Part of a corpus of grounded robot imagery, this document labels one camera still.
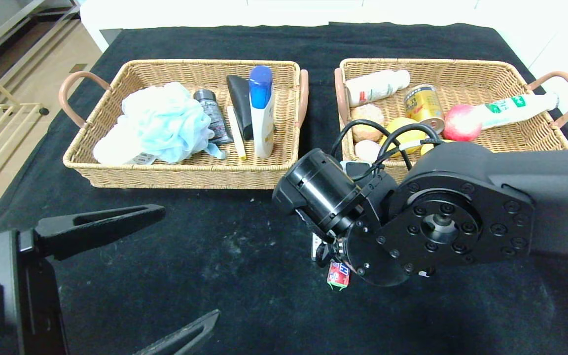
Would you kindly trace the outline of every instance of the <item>gold can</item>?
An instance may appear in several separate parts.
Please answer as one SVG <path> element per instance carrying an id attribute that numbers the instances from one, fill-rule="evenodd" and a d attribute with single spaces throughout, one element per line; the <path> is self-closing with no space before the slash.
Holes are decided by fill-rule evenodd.
<path id="1" fill-rule="evenodd" d="M 437 133 L 444 130 L 444 113 L 433 85 L 421 84 L 413 88 L 404 97 L 404 108 L 408 118 L 430 126 Z"/>

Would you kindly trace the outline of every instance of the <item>red label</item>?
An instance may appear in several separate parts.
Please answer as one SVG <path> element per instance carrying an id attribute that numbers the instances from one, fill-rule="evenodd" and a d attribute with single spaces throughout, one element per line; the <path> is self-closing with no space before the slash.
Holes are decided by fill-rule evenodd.
<path id="1" fill-rule="evenodd" d="M 350 283 L 350 270 L 347 265 L 334 262 L 330 263 L 327 281 L 329 284 L 347 286 Z"/>

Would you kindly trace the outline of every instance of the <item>black cable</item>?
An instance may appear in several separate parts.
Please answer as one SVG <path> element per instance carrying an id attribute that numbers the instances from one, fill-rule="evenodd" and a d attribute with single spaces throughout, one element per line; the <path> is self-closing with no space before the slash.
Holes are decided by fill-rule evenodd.
<path id="1" fill-rule="evenodd" d="M 345 125 L 345 127 L 343 127 L 343 130 L 341 130 L 341 132 L 339 133 L 339 136 L 337 137 L 336 141 L 334 141 L 334 144 L 332 144 L 332 148 L 330 149 L 330 155 L 335 157 L 334 155 L 336 154 L 336 150 L 341 145 L 341 141 L 345 137 L 345 134 L 347 134 L 347 132 L 350 130 L 350 128 L 356 126 L 357 124 L 365 124 L 365 126 L 374 127 L 377 130 L 381 131 L 381 133 L 383 133 L 383 135 L 385 135 L 386 137 L 389 137 L 390 135 L 392 135 L 392 133 L 390 133 L 385 127 L 381 126 L 380 124 L 378 124 L 374 121 L 370 121 L 369 119 L 357 119 L 355 121 L 350 121 L 348 124 Z M 396 139 L 396 137 L 393 137 L 391 142 L 393 142 L 396 146 L 400 145 L 400 142 Z M 407 168 L 411 169 L 412 164 L 409 160 L 409 155 L 406 153 L 406 151 L 401 151 L 401 155 L 404 159 L 404 163 L 407 165 Z"/>
<path id="2" fill-rule="evenodd" d="M 398 137 L 399 135 L 403 134 L 406 131 L 413 131 L 413 130 L 422 131 L 422 132 L 426 133 L 429 137 L 431 137 L 431 139 L 434 139 L 434 140 L 437 140 L 437 141 L 440 140 L 437 133 L 432 128 L 427 126 L 426 124 L 422 124 L 422 123 L 407 124 L 406 126 L 402 126 L 402 127 L 398 128 L 397 130 L 393 131 L 390 135 L 387 136 L 385 143 L 383 143 L 383 146 L 381 146 L 381 150 L 378 151 L 378 155 L 376 157 L 380 158 L 381 155 L 384 155 L 385 151 L 390 146 L 391 142 L 396 139 L 396 137 Z"/>
<path id="3" fill-rule="evenodd" d="M 440 140 L 440 139 L 423 139 L 423 140 L 420 140 L 420 144 L 434 144 L 435 146 L 440 145 L 440 144 L 444 144 L 444 143 L 446 143 L 446 142 L 444 142 L 443 140 Z M 365 178 L 365 176 L 370 175 L 370 173 L 372 173 L 374 171 L 382 170 L 384 168 L 383 162 L 386 159 L 390 158 L 395 153 L 397 153 L 399 151 L 399 149 L 400 148 L 398 148 L 396 146 L 396 147 L 392 148 L 390 151 L 386 151 L 385 153 L 383 153 L 383 155 L 381 155 L 381 157 L 377 158 L 376 161 L 374 163 L 372 163 L 372 166 L 370 166 L 370 168 L 368 168 L 363 174 L 353 177 L 352 180 L 358 181 L 358 180 Z"/>

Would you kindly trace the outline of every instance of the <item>brown leather handle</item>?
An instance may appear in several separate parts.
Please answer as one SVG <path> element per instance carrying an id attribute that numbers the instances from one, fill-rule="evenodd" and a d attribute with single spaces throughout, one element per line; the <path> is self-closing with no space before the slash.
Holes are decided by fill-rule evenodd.
<path id="1" fill-rule="evenodd" d="M 334 70 L 334 89 L 336 90 L 336 107 L 339 109 L 339 118 L 345 126 L 350 121 L 350 104 L 345 94 L 345 83 L 343 82 L 341 68 Z"/>
<path id="2" fill-rule="evenodd" d="M 70 106 L 70 104 L 67 101 L 67 96 L 70 92 L 71 86 L 74 84 L 76 80 L 80 78 L 92 79 L 98 85 L 100 85 L 104 90 L 110 91 L 112 90 L 112 88 L 111 85 L 109 85 L 99 76 L 88 71 L 73 72 L 67 78 L 65 78 L 65 81 L 63 81 L 60 90 L 58 90 L 58 102 L 61 104 L 61 108 L 63 108 L 63 111 L 65 111 L 65 113 L 70 117 L 70 119 L 74 121 L 74 123 L 78 127 L 83 128 L 83 126 L 85 126 L 85 120 L 82 119 L 76 112 L 74 112 L 73 108 Z"/>
<path id="3" fill-rule="evenodd" d="M 544 83 L 548 79 L 551 79 L 555 76 L 559 76 L 559 77 L 565 79 L 565 81 L 568 83 L 568 72 L 552 71 L 552 72 L 550 72 L 546 75 L 543 75 L 541 78 L 534 81 L 534 83 L 528 84 L 527 87 L 530 90 L 535 90 L 542 83 Z M 557 119 L 554 123 L 552 123 L 552 127 L 553 128 L 561 128 L 562 126 L 564 126 L 565 123 L 567 123 L 567 121 L 568 121 L 568 111 L 566 111 L 566 113 L 564 115 L 562 115 L 559 119 Z"/>
<path id="4" fill-rule="evenodd" d="M 308 70 L 302 69 L 299 73 L 299 114 L 297 115 L 297 127 L 301 127 L 306 119 L 308 110 Z"/>

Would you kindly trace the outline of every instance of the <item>black cloth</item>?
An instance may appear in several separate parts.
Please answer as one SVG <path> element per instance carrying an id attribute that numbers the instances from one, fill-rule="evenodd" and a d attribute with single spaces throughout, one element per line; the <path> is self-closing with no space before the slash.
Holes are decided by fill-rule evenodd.
<path id="1" fill-rule="evenodd" d="M 308 69 L 300 155 L 337 135 L 333 70 L 344 58 L 498 60 L 534 79 L 495 30 L 463 24 L 125 30 L 92 72 L 110 81 L 126 61 L 165 58 Z M 86 117 L 101 94 L 85 81 L 70 103 Z M 164 205 L 167 217 L 53 262 L 74 355 L 135 352 L 214 308 L 206 354 L 568 354 L 567 260 L 447 267 L 392 288 L 353 277 L 332 291 L 309 260 L 310 232 L 271 191 L 93 188 L 61 162 L 76 132 L 61 112 L 0 200 L 0 231 L 139 204 Z"/>

